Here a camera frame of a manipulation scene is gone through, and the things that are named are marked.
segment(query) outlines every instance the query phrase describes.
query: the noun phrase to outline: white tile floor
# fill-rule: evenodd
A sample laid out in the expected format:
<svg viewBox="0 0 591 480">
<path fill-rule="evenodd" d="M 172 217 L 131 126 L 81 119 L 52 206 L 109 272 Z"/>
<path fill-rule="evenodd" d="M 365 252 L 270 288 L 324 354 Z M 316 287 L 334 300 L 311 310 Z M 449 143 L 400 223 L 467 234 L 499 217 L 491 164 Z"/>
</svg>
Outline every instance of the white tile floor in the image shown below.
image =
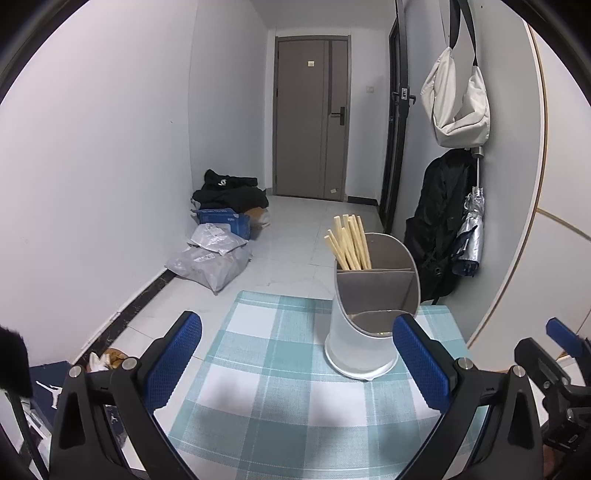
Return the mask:
<svg viewBox="0 0 591 480">
<path fill-rule="evenodd" d="M 354 213 L 363 219 L 367 232 L 382 231 L 376 207 L 324 200 L 270 197 L 271 224 L 251 240 L 253 258 L 246 270 L 217 296 L 190 280 L 175 278 L 144 308 L 113 343 L 128 355 L 140 356 L 156 339 L 164 336 L 185 310 L 199 314 L 203 336 L 173 396 L 156 411 L 168 433 L 230 306 L 242 290 L 295 297 L 332 299 L 334 256 L 324 236 L 333 218 Z M 141 468 L 130 442 L 124 452 L 130 465 Z"/>
</svg>

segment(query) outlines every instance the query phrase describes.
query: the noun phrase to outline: black backpack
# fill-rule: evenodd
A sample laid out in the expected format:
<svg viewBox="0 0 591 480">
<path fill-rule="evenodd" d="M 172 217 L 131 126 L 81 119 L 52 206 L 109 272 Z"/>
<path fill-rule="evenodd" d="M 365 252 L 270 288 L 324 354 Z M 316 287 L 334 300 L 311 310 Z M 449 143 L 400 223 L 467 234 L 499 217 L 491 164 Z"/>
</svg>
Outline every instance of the black backpack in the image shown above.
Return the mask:
<svg viewBox="0 0 591 480">
<path fill-rule="evenodd" d="M 461 148 L 433 160 L 425 171 L 417 211 L 407 220 L 404 235 L 404 245 L 417 264 L 421 301 L 449 295 L 457 284 L 451 255 L 473 186 L 476 161 Z"/>
</svg>

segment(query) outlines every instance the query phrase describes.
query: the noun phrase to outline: silver umbrella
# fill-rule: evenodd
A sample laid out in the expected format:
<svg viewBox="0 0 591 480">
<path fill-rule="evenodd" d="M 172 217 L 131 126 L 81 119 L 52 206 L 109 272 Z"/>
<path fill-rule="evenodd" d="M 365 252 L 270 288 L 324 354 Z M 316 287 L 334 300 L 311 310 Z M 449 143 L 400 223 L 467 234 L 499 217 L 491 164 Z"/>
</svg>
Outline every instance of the silver umbrella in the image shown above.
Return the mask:
<svg viewBox="0 0 591 480">
<path fill-rule="evenodd" d="M 452 255 L 452 271 L 462 277 L 473 277 L 476 274 L 484 247 L 485 201 L 483 188 L 480 187 L 482 147 L 479 147 L 477 152 L 473 152 L 473 156 L 476 158 L 476 187 L 472 187 L 472 192 L 464 202 L 466 219 L 458 232 Z"/>
</svg>

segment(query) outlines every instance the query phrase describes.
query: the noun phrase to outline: door handle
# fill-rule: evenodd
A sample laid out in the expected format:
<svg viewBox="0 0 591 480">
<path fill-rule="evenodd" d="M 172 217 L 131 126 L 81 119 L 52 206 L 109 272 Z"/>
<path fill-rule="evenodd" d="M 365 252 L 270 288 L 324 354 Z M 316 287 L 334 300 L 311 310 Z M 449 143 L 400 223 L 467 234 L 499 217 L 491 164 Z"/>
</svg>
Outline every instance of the door handle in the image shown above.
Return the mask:
<svg viewBox="0 0 591 480">
<path fill-rule="evenodd" d="M 340 117 L 340 124 L 341 125 L 344 125 L 345 124 L 345 115 L 346 115 L 346 112 L 347 112 L 346 107 L 342 106 L 340 108 L 340 112 L 332 112 L 330 114 L 330 116 L 333 116 L 333 117 L 339 116 Z"/>
<path fill-rule="evenodd" d="M 397 96 L 399 96 L 402 100 L 408 100 L 410 98 L 413 101 L 413 105 L 417 103 L 416 95 L 409 95 L 407 88 L 402 89 L 402 95 L 398 92 L 392 92 L 392 100 L 396 100 Z"/>
</svg>

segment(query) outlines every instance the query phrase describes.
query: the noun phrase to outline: wooden chopsticks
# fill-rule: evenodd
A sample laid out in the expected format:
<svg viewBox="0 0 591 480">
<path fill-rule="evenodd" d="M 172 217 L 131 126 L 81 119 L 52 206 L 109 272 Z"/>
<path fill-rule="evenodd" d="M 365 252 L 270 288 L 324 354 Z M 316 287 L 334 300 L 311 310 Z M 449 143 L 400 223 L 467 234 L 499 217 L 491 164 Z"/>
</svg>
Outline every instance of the wooden chopsticks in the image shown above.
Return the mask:
<svg viewBox="0 0 591 480">
<path fill-rule="evenodd" d="M 335 217 L 335 233 L 324 237 L 343 270 L 371 270 L 368 242 L 361 217 L 343 215 Z"/>
</svg>

